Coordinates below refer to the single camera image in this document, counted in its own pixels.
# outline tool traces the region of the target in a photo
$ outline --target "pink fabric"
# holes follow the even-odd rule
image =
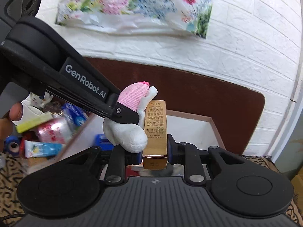
[[[118,98],[118,102],[127,106],[133,111],[137,111],[140,99],[146,96],[149,88],[148,82],[138,82],[127,86]]]

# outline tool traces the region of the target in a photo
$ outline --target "plush toy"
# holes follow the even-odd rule
[[[139,124],[118,124],[105,118],[103,131],[107,139],[115,146],[121,146],[131,153],[139,153],[147,145],[147,136],[143,130],[145,109],[148,103],[157,95],[155,87],[149,87],[148,82],[138,82],[126,87],[118,98],[118,102],[139,114]]]

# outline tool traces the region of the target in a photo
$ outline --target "floral plastic sheet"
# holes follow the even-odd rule
[[[212,0],[61,0],[56,23],[116,34],[206,38]]]

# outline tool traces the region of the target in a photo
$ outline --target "leopard print fabric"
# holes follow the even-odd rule
[[[17,199],[17,186],[24,177],[24,169],[20,157],[6,154],[6,165],[0,169],[0,217],[24,213]],[[13,226],[20,218],[5,220],[8,226]]]
[[[258,164],[261,166],[264,166],[268,169],[271,169],[277,173],[280,173],[276,166],[270,162],[268,159],[264,157],[257,157],[257,156],[243,156],[244,158]],[[303,219],[302,216],[299,213],[298,207],[294,203],[294,200],[291,201],[290,206],[287,209],[286,216],[289,217],[292,221],[299,224],[300,226],[303,226]]]

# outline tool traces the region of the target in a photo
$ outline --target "brown headboard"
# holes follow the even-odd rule
[[[227,150],[242,154],[258,123],[265,99],[256,91],[219,79],[161,66],[88,58],[118,88],[147,81],[169,110],[209,116]]]

